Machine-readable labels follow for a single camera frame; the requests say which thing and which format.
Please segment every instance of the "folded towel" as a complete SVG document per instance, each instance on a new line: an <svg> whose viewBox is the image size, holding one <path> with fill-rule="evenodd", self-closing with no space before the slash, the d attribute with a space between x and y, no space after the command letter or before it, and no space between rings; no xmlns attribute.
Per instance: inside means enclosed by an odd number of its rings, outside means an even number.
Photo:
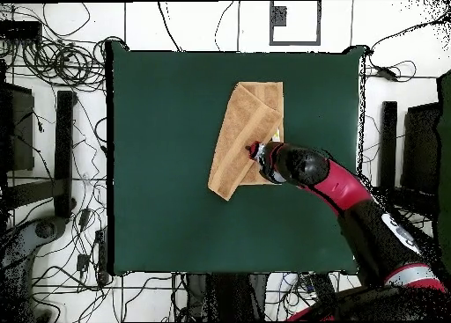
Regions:
<svg viewBox="0 0 451 323"><path fill-rule="evenodd" d="M255 161L245 147L254 141L267 143L276 133L283 115L270 108L238 83L228 101L208 187L229 200Z"/></svg>
<svg viewBox="0 0 451 323"><path fill-rule="evenodd" d="M240 84L255 95L266 106L275 109L284 116L284 85L281 82L241 82ZM272 137L275 142L284 141L284 122L280 126L276 134ZM253 163L243 180L242 185L271 185L271 182L260 175L260 166Z"/></svg>

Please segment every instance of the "green table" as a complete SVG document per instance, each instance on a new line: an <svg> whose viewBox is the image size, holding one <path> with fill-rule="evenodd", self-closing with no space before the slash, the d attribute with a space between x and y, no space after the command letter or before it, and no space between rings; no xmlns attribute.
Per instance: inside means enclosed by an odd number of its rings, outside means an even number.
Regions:
<svg viewBox="0 0 451 323"><path fill-rule="evenodd" d="M364 52L127 52L114 43L115 273L355 271L317 197L246 186L225 202L207 181L239 81L282 81L286 142L328 150L355 171Z"/></svg>

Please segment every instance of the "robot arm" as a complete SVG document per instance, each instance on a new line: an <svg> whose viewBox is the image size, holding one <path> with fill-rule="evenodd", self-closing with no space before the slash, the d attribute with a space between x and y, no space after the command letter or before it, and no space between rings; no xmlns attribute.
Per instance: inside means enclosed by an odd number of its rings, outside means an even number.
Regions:
<svg viewBox="0 0 451 323"><path fill-rule="evenodd" d="M371 196L360 180L320 153L288 143L247 147L261 175L323 199L334 211L366 287L403 285L445 290L425 264L413 237Z"/></svg>

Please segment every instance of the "white floor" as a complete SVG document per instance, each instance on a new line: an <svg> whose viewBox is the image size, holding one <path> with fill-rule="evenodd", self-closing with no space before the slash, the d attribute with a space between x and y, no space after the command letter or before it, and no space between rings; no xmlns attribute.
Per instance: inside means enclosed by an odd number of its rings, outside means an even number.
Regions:
<svg viewBox="0 0 451 323"><path fill-rule="evenodd" d="M269 37L269 4L270 1L221 1L210 3L161 3L162 11L166 16L166 22L177 45L186 51L236 51L237 46L241 52L255 51L322 51L342 52L350 45L365 44L372 47L373 44L393 33L418 23L424 23L437 18L444 10L444 4L429 4L409 1L322 1L322 43L320 46L299 47L270 47ZM224 13L221 24L218 22ZM126 41L130 49L155 50L172 49L175 45L169 38L164 27L162 17L159 13L157 3L132 3L132 4L85 4L90 12L89 21L78 32L70 38L78 41L99 41L109 36L117 36ZM14 18L16 20L31 19L32 12L39 18L43 18L42 4L16 4L18 7ZM74 31L84 24L88 19L82 4L48 4L45 7L45 16L48 25L59 34ZM302 23L315 23L315 20L303 20ZM290 20L291 26L297 21ZM372 56L373 63L380 66L391 66L398 62L412 60L417 66L418 77L409 82L393 83L378 77L369 77L366 82L366 114L374 118L375 124L370 117L366 117L366 131L364 148L378 143L379 116L381 103L384 100L395 100L398 102L398 134L403 134L403 116L409 106L416 106L437 101L437 87L435 79L451 69L451 57L447 45L446 31L443 26L426 26L418 30L408 32L382 41L374 48ZM92 50L93 44L76 42ZM49 84L40 81L36 77L22 76L30 74L27 68L20 66L23 61L19 56L14 64L14 76L8 74L8 82L18 84L33 90L35 97L35 112L43 117L41 120L44 132L35 130L34 147L41 151L46 160L48 169L53 172L55 151L55 97ZM413 73L412 65L405 63L399 66L403 76L409 77ZM91 209L100 209L100 220L97 218L92 226L85 231L84 243L90 247L94 232L101 226L107 224L107 215L102 205L106 203L106 159L100 150L92 131L99 119L107 115L105 97L102 91L78 92L80 104L76 105L74 118L74 144L81 142L74 149L73 164L73 195L78 203L89 200L92 193L95 199L91 200ZM99 125L99 136L107 136L105 122ZM402 170L401 152L403 138L398 139L398 164L396 170L396 183ZM365 152L365 156L376 159L371 163L364 164L363 172L369 176L370 166L373 183L377 178L377 147ZM21 184L34 181L39 178L47 178L46 169L41 159L35 154L35 167L32 172L17 172L10 184ZM31 208L38 204L16 209L13 213L13 221L18 223ZM53 203L49 202L35 209L30 218L36 218L45 211L52 211ZM425 230L430 234L430 227ZM39 255L45 255L36 260L33 276L40 277L51 266L64 267L70 275L75 273L77 264L77 250L74 248L70 228L61 239L44 246ZM142 288L146 280L152 276L168 277L170 274L145 274L134 273L117 278L111 285L105 300L100 307L92 313L90 322L116 322L121 315L121 303L133 298ZM61 308L58 322L73 322L78 320L80 314L88 306L91 306L96 297L101 293L85 290L77 293L77 283L70 279L65 273L50 269L46 277L34 287L36 297L44 299L51 304ZM337 273L331 276L336 283ZM274 303L279 300L281 291L288 291L292 282L292 275L288 275L284 282L281 273L273 273L268 283L267 302ZM83 280L87 284L95 285L93 272L88 273L88 279ZM356 277L340 277L340 290L359 285ZM170 313L170 295L172 293L170 280L150 280L144 291L133 303L129 303L126 321L161 321ZM186 303L184 291L176 293L177 305L182 308ZM291 308L300 310L304 308L303 303ZM285 318L283 307L279 308L278 319ZM267 304L265 310L269 319L277 318L277 305Z"/></svg>

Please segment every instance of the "black frame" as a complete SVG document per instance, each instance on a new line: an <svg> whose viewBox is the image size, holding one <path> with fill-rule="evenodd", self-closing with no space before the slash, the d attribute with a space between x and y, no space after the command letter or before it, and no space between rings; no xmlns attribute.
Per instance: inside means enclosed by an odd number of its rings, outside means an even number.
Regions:
<svg viewBox="0 0 451 323"><path fill-rule="evenodd" d="M321 45L321 15L322 1L317 2L316 40L312 41L277 41L274 40L274 26L276 26L276 12L274 1L270 1L270 46L320 46Z"/></svg>

